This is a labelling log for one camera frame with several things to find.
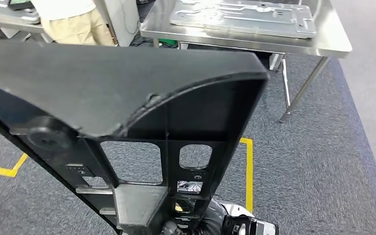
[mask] yellow tape line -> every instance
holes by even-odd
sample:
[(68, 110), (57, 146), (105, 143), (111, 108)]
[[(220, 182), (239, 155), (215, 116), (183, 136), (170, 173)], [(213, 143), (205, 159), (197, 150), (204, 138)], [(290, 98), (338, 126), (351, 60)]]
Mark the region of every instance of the yellow tape line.
[(253, 141), (241, 138), (240, 143), (246, 144), (246, 209), (253, 213)]
[(22, 154), (22, 156), (19, 158), (19, 160), (17, 161), (17, 163), (15, 164), (15, 166), (12, 169), (0, 167), (0, 175), (7, 176), (7, 177), (15, 177), (18, 173), (18, 169), (25, 162), (27, 157), (28, 157), (28, 155), (26, 155), (25, 153)]

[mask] machined metal plate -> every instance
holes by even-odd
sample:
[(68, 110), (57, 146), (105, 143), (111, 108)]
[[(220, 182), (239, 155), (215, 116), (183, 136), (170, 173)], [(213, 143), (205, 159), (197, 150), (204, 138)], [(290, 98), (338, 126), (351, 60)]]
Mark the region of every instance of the machined metal plate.
[(0, 0), (0, 18), (21, 24), (37, 24), (40, 16), (35, 9), (13, 11), (8, 8), (7, 0)]
[(292, 38), (316, 35), (310, 8), (262, 1), (177, 0), (171, 24)]

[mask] black plastic part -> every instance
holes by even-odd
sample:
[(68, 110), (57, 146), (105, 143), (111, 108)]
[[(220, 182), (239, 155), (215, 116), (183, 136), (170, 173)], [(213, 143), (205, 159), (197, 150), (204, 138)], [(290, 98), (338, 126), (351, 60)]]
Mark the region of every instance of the black plastic part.
[[(254, 54), (221, 51), (0, 42), (1, 64), (7, 66), (0, 67), (0, 133), (116, 232), (130, 235), (157, 235), (176, 217), (189, 219), (191, 228), (199, 224), (268, 77)], [(100, 147), (104, 141), (157, 145), (163, 181), (117, 177)], [(189, 144), (212, 148), (206, 168), (180, 167), (180, 149)], [(101, 177), (113, 196), (77, 193), (87, 183), (71, 165)], [(201, 192), (178, 192), (180, 180), (203, 182)], [(186, 199), (195, 200), (193, 210), (176, 211), (175, 202)], [(152, 205), (143, 216), (101, 213)]]

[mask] table leg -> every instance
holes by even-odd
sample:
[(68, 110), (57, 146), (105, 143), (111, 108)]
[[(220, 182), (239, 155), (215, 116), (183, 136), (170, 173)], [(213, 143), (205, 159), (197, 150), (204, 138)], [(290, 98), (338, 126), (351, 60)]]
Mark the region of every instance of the table leg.
[(284, 122), (287, 117), (290, 115), (290, 112), (296, 107), (299, 100), (301, 99), (302, 95), (307, 90), (309, 84), (313, 81), (313, 79), (324, 69), (325, 65), (327, 65), (329, 61), (329, 57), (322, 57), (316, 67), (313, 69), (310, 76), (307, 78), (306, 82), (303, 84), (299, 92), (296, 94), (296, 97), (293, 99), (292, 103), (286, 108), (286, 112), (283, 114), (282, 118), (280, 118), (280, 122)]
[(28, 35), (26, 35), (24, 38), (21, 39), (21, 42), (25, 42), (25, 41), (28, 40), (31, 36), (32, 36), (32, 33), (28, 33)]
[(153, 42), (153, 47), (154, 48), (159, 48), (159, 39), (153, 38), (152, 42)]
[(285, 53), (283, 54), (273, 53), (269, 58), (269, 70), (279, 71), (284, 55)]
[(284, 102), (286, 109), (290, 106), (289, 85), (287, 84), (286, 60), (281, 60), (282, 76), (283, 76), (283, 89), (284, 89)]
[(188, 44), (178, 41), (178, 50), (188, 50)]

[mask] cable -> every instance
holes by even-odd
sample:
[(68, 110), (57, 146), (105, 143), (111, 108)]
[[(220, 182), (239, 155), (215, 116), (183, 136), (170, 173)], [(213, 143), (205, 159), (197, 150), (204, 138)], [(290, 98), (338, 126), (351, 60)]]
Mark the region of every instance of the cable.
[(123, 2), (122, 2), (121, 0), (120, 0), (120, 4), (122, 5), (121, 8), (122, 8), (122, 13), (123, 13), (124, 29), (125, 29), (128, 33), (130, 33), (130, 34), (132, 34), (132, 35), (135, 35), (135, 34), (138, 32), (138, 30), (139, 30), (139, 21), (136, 23), (135, 32), (131, 33), (131, 32), (128, 30), (128, 28), (127, 28), (127, 24), (126, 24), (126, 13), (124, 12), (124, 5), (123, 5)]

